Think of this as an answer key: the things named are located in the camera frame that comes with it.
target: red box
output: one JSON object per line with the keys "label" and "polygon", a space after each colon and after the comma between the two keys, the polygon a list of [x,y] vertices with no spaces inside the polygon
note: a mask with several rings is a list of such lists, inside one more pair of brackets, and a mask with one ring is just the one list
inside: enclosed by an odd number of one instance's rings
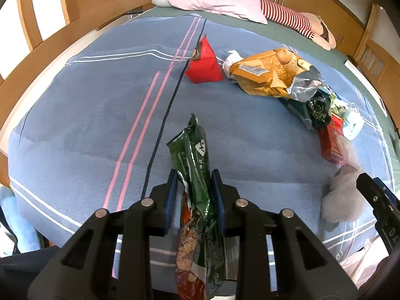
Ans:
{"label": "red box", "polygon": [[318,130],[322,157],[340,166],[343,164],[344,158],[336,138],[337,135],[343,135],[342,124],[343,120],[340,117],[332,116],[332,122]]}

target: triangular cutout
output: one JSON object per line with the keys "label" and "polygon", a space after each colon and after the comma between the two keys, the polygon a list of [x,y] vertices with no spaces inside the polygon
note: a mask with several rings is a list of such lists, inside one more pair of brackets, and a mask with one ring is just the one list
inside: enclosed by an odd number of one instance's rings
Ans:
{"label": "triangular cutout", "polygon": [[306,270],[309,271],[327,264],[319,251],[313,246],[311,241],[303,232],[301,232],[301,230],[296,231],[296,238],[300,246],[300,252]]}
{"label": "triangular cutout", "polygon": [[91,244],[92,236],[92,229],[86,231],[85,234],[77,241],[73,248],[64,257],[61,263],[74,269],[81,270],[85,264],[85,259]]}

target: stuffed doll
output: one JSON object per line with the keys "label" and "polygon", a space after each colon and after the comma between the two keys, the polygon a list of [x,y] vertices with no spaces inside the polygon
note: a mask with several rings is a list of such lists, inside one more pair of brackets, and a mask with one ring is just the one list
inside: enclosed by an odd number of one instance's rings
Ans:
{"label": "stuffed doll", "polygon": [[336,47],[335,37],[327,25],[314,14],[296,12],[268,0],[261,0],[261,10],[268,20],[294,29],[327,51]]}

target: light blue face mask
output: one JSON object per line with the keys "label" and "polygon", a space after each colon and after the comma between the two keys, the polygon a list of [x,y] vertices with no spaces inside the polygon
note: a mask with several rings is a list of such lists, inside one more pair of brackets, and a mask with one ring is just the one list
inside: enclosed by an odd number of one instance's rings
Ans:
{"label": "light blue face mask", "polygon": [[343,135],[348,140],[353,140],[363,128],[364,119],[361,117],[358,108],[342,107],[339,115],[343,118]]}

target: white logo on wrapper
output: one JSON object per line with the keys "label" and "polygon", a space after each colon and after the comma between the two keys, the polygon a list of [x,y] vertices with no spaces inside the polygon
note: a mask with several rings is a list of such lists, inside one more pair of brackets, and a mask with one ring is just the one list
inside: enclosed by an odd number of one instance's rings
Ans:
{"label": "white logo on wrapper", "polygon": [[201,139],[201,141],[195,145],[195,148],[197,152],[200,153],[202,157],[204,157],[204,155],[206,154],[206,143],[203,139]]}

